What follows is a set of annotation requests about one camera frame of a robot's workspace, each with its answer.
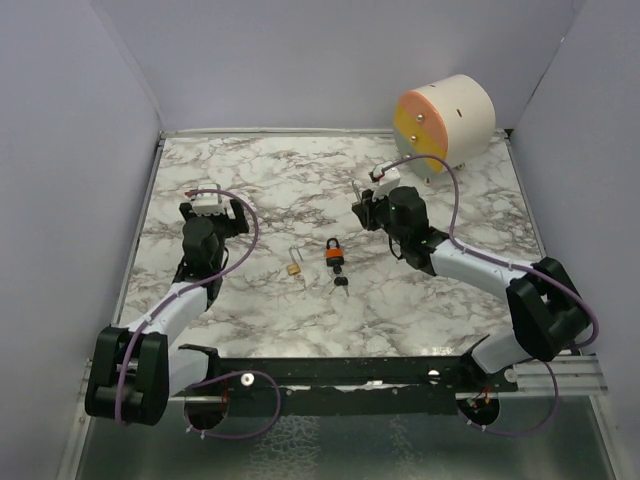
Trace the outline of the brass long-shackle padlock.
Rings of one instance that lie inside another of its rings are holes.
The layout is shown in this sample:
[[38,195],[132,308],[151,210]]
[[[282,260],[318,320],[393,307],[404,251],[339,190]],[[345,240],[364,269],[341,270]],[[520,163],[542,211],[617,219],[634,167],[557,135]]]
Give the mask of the brass long-shackle padlock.
[[354,195],[355,195],[355,197],[356,197],[356,202],[357,202],[357,204],[358,204],[358,205],[361,205],[361,203],[362,203],[362,197],[361,197],[361,194],[360,194],[359,188],[357,187],[357,185],[356,185],[356,183],[355,183],[355,181],[354,181],[354,180],[351,180],[351,187],[352,187],[352,190],[353,190]]

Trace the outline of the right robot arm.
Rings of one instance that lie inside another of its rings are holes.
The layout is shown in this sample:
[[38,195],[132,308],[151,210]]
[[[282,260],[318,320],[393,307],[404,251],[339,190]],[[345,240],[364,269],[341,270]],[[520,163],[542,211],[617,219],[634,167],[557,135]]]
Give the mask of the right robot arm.
[[459,378],[469,390],[483,390],[496,372],[513,364],[549,362],[595,328],[559,261],[513,263],[471,249],[430,225],[426,204],[413,187],[396,187],[384,197],[365,190],[351,210],[365,230],[383,231],[393,255],[411,268],[461,281],[507,304],[510,328],[482,338],[461,357]]

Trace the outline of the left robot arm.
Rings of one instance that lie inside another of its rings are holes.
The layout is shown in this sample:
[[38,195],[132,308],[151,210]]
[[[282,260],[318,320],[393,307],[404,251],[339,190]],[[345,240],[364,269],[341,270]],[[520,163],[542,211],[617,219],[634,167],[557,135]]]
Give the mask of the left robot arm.
[[121,425],[155,425],[174,395],[192,387],[206,395],[220,385],[215,350],[175,343],[216,301],[230,264],[226,243],[259,234],[258,218],[239,196],[220,189],[187,192],[182,257],[167,293],[128,326],[107,326],[97,336],[84,408]]

